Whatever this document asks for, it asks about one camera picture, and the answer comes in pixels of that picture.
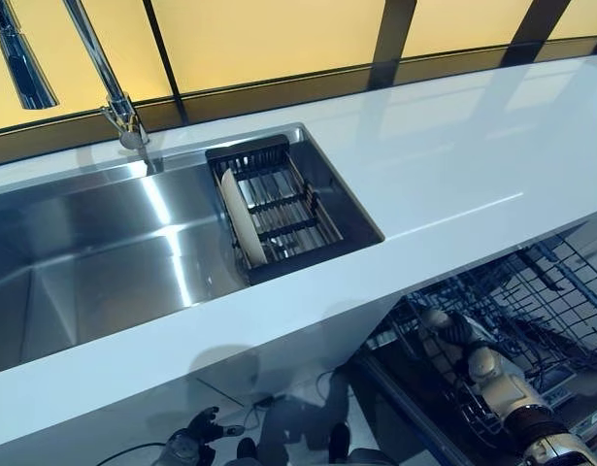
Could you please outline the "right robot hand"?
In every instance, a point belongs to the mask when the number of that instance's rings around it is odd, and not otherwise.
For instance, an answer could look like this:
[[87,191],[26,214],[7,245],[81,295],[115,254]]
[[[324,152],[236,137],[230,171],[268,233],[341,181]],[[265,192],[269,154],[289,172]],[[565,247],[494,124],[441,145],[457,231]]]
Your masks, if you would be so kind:
[[481,335],[468,318],[444,313],[437,336],[442,350],[453,361],[465,359]]

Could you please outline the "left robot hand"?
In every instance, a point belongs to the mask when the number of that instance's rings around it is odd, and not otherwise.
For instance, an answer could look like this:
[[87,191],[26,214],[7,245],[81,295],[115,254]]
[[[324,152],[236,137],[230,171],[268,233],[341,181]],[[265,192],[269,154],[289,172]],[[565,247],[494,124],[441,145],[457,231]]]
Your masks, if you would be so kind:
[[218,406],[212,406],[198,413],[187,425],[187,435],[200,444],[208,444],[228,437],[240,437],[246,429],[243,425],[220,425],[216,423]]

